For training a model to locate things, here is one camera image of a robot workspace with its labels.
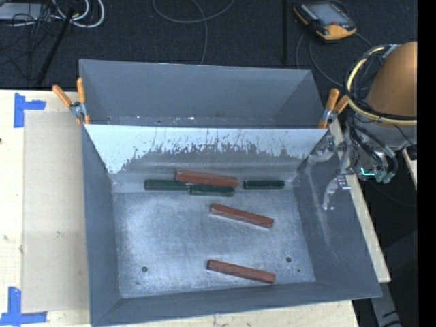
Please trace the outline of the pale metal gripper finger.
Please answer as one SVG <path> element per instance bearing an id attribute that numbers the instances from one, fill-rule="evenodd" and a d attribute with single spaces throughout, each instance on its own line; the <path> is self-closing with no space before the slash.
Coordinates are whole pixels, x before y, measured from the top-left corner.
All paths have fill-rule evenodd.
<path id="1" fill-rule="evenodd" d="M 322 210 L 329 211 L 333 209 L 333 207 L 330 206 L 330 201 L 332 200 L 336 192 L 350 190 L 351 186 L 348 184 L 347 179 L 344 175 L 334 177 L 326 186 L 322 199 Z"/>
<path id="2" fill-rule="evenodd" d="M 342 153 L 345 150 L 344 141 L 336 144 L 334 136 L 323 138 L 309 155 L 309 164 L 325 163 L 335 154 Z"/>

